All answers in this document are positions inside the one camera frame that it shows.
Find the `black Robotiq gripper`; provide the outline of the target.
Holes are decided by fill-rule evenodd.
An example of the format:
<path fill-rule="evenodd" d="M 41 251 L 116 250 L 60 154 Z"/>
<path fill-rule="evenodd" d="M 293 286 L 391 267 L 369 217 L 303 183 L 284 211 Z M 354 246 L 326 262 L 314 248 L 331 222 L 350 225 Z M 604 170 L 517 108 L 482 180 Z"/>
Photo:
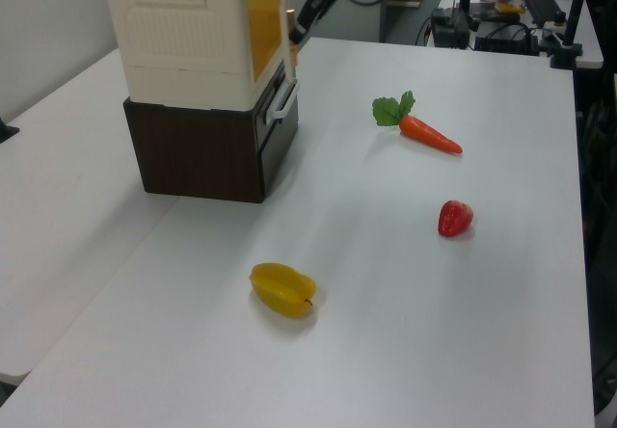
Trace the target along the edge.
<path fill-rule="evenodd" d="M 289 32 L 289 40 L 300 44 L 313 24 L 319 20 L 336 0 L 307 0 L 300 10 L 296 27 Z"/>

